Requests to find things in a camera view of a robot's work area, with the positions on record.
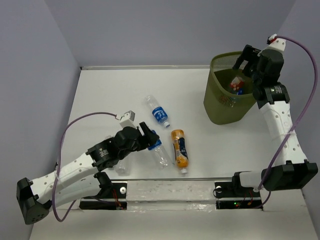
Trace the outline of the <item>blue label bottle white cap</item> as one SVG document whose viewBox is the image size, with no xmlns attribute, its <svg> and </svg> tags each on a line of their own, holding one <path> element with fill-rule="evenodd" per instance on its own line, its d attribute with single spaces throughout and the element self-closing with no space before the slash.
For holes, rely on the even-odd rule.
<svg viewBox="0 0 320 240">
<path fill-rule="evenodd" d="M 244 94 L 244 89 L 243 89 L 243 88 L 237 88 L 237 89 L 234 91 L 234 94 L 235 94 L 235 95 L 243 95 L 243 94 Z"/>
</svg>

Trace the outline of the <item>clear bottle red cap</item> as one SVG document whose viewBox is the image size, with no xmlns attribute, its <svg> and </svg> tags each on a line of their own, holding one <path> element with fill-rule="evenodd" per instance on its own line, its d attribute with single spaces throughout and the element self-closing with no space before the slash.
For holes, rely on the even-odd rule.
<svg viewBox="0 0 320 240">
<path fill-rule="evenodd" d="M 234 79 L 230 82 L 229 87 L 233 91 L 237 92 L 243 88 L 244 84 L 245 84 L 245 81 L 243 78 L 241 78 L 240 76 L 235 76 Z"/>
</svg>

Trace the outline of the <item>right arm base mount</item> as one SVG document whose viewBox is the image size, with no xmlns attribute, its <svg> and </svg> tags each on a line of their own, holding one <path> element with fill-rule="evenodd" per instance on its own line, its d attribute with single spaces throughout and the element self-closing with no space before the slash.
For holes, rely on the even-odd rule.
<svg viewBox="0 0 320 240">
<path fill-rule="evenodd" d="M 236 172 L 229 181 L 214 183 L 213 196 L 217 210 L 262 209 L 262 198 L 252 187 L 243 187 L 240 173 Z"/>
</svg>

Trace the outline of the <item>clear crushed bottle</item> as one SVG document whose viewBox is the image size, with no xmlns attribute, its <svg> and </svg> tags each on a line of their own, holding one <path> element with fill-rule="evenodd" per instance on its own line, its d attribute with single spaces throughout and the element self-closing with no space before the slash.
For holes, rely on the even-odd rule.
<svg viewBox="0 0 320 240">
<path fill-rule="evenodd" d="M 131 173 L 131 160 L 128 157 L 120 160 L 114 169 L 119 176 L 129 176 Z"/>
</svg>

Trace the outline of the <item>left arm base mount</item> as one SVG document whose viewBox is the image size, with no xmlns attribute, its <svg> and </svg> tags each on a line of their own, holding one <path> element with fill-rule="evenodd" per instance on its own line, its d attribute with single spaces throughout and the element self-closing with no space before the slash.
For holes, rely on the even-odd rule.
<svg viewBox="0 0 320 240">
<path fill-rule="evenodd" d="M 106 172 L 93 175 L 97 190 L 94 195 L 80 200 L 81 210 L 126 210 L 127 209 L 127 182 L 111 181 Z"/>
</svg>

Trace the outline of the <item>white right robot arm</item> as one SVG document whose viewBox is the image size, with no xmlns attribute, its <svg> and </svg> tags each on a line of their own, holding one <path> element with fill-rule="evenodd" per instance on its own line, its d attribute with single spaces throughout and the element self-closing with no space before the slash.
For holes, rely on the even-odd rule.
<svg viewBox="0 0 320 240">
<path fill-rule="evenodd" d="M 242 72 L 252 79 L 252 94 L 268 126 L 275 154 L 266 169 L 236 172 L 230 190 L 235 196 L 242 196 L 248 189 L 302 189 L 318 173 L 318 166 L 309 162 L 300 146 L 291 117 L 290 96 L 279 82 L 283 49 L 259 50 L 246 45 L 233 69 L 239 69 L 243 62 L 247 64 Z"/>
</svg>

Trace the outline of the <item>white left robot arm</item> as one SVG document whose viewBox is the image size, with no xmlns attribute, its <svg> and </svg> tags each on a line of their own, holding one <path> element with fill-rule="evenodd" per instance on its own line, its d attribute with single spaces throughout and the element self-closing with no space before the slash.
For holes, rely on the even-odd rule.
<svg viewBox="0 0 320 240">
<path fill-rule="evenodd" d="M 114 187 L 105 169 L 117 165 L 132 152 L 155 145 L 159 139 L 145 122 L 136 128 L 126 126 L 62 168 L 40 178 L 20 179 L 17 182 L 16 199 L 25 224 L 35 224 L 54 207 L 81 198 L 107 197 Z"/>
</svg>

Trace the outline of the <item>yellow label drink bottle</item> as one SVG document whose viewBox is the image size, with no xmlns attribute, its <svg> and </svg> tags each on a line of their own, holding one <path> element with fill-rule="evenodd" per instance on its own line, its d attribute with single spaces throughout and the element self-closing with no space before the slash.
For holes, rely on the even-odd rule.
<svg viewBox="0 0 320 240">
<path fill-rule="evenodd" d="M 171 140 L 174 150 L 174 163 L 182 175 L 188 173 L 189 157 L 186 149 L 185 134 L 181 129 L 171 132 Z"/>
</svg>

